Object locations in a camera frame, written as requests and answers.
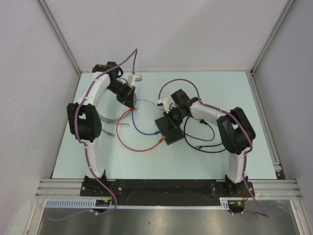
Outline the black network switch box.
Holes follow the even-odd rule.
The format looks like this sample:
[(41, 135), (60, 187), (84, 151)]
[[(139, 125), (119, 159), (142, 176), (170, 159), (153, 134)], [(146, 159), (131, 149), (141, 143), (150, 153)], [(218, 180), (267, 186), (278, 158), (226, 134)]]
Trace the black network switch box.
[(180, 128), (170, 128), (165, 117), (156, 119), (155, 124), (161, 135), (165, 137), (164, 140), (167, 145), (174, 144), (184, 138), (184, 134)]

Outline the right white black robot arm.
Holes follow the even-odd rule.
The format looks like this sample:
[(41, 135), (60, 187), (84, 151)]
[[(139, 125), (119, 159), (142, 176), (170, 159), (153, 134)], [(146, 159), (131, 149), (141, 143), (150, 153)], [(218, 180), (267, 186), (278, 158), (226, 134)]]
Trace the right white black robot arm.
[(228, 152), (228, 171), (225, 176), (225, 190), (230, 196), (238, 196), (247, 186), (247, 154), (252, 151), (255, 131), (244, 111), (236, 107), (226, 111), (208, 105), (199, 97), (189, 98), (182, 90), (171, 95), (171, 99), (157, 101), (164, 107), (167, 129), (177, 129), (184, 118), (199, 118), (218, 127), (221, 142)]

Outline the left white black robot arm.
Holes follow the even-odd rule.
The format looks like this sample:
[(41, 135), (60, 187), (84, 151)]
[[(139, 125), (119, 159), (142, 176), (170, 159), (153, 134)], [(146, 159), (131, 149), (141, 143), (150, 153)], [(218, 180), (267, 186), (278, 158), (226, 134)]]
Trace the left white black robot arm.
[(89, 178), (102, 178), (105, 175), (97, 140), (102, 132), (102, 122), (97, 111), (102, 94), (111, 91), (118, 102), (130, 109), (134, 108), (134, 83), (141, 81), (142, 77), (132, 72), (127, 82), (123, 83), (119, 80), (122, 75), (123, 70), (116, 62), (95, 65), (89, 87), (77, 102), (67, 105), (70, 132), (84, 148), (88, 166), (86, 176)]

